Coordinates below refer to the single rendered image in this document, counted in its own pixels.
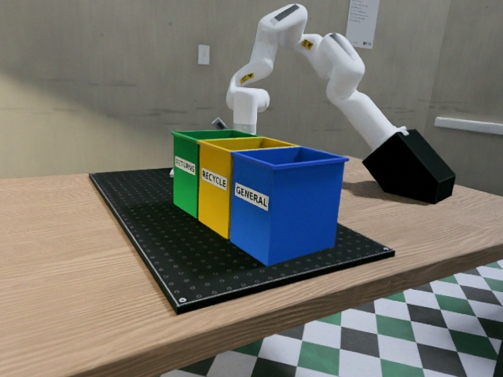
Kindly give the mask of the yellow bin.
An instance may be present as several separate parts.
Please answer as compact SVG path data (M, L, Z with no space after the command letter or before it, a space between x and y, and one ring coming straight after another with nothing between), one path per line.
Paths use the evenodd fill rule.
M196 141L200 145L199 221L230 239L233 157L230 152L299 147L267 137Z

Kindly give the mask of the green open-top bin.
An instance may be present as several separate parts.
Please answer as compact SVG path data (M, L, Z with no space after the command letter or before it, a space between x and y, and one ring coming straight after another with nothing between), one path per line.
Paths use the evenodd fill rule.
M239 130L175 131L171 134L174 135L174 204L195 218L199 218L200 190L200 145L196 141L261 137Z

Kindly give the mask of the blue bin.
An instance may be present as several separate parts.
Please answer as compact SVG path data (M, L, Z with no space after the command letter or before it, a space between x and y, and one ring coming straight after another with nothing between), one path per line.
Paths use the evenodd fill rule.
M230 155L230 242L267 266L335 246L350 158L302 146Z

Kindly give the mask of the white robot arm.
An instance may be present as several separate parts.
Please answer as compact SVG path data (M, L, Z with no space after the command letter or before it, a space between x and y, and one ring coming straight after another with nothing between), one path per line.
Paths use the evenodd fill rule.
M348 118L371 153L396 131L406 130L404 126L393 127L376 105L356 90L365 66L351 44L337 33L324 38L305 35L306 22L307 10L299 4L287 5L259 21L250 62L232 77L226 95L226 103L233 110L233 130L256 133L257 112L267 109L269 95L265 90L240 87L271 74L278 43L284 49L303 53L321 78L330 79L327 98Z

